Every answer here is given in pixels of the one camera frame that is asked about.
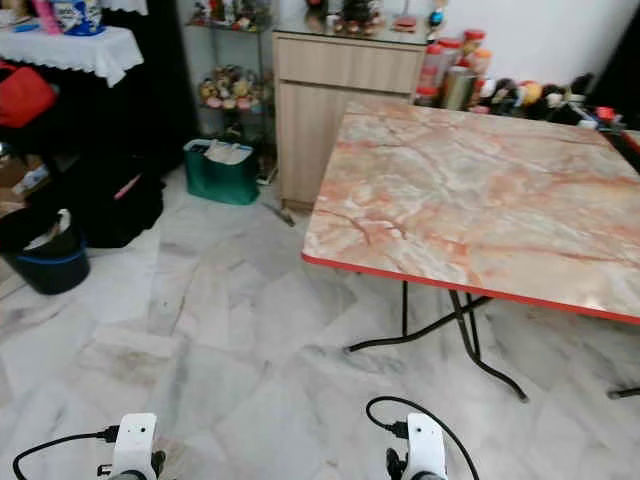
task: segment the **marble floor tile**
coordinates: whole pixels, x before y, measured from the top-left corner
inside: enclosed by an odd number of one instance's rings
[[[519,402],[466,355],[456,322],[410,344],[348,354],[401,330],[401,284],[305,264],[308,218],[292,228],[265,204],[222,205],[166,179],[165,210],[123,249],[92,250],[90,277],[38,295],[0,263],[0,461],[127,412],[158,415],[162,480],[387,478],[406,442],[364,414],[376,395],[414,400],[447,422],[480,478],[636,478],[640,327],[493,301],[478,309],[483,359],[530,397]],[[409,330],[451,311],[448,292],[409,286]],[[380,405],[389,422],[407,409]],[[471,476],[445,442],[449,478]],[[112,447],[77,442],[25,463],[29,478],[93,478]],[[0,469],[0,480],[12,478]]]

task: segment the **black bucket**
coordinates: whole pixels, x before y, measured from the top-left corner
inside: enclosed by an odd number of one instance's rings
[[[0,219],[0,254],[39,293],[71,290],[89,274],[82,235],[71,225],[44,245],[24,250],[58,221],[57,213],[25,208]]]

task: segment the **green bag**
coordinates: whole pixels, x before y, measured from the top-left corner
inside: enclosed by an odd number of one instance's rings
[[[238,146],[238,150],[248,152],[249,156],[240,163],[228,165],[204,156],[211,142],[198,138],[191,140],[183,148],[189,193],[234,205],[253,203],[258,197],[258,163],[253,148],[246,145]]]

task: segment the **white tablecloth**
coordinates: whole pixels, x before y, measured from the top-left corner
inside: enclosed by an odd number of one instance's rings
[[[120,27],[106,27],[92,37],[0,30],[0,58],[93,72],[110,87],[144,61],[133,33]]]
[[[109,10],[138,12],[140,15],[149,14],[147,10],[147,0],[101,0],[100,3],[102,4],[102,8],[108,8]]]

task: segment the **wooden cabinet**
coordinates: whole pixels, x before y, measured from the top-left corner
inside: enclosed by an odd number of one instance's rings
[[[410,101],[424,47],[278,31],[273,40],[281,200],[310,209],[349,100]]]

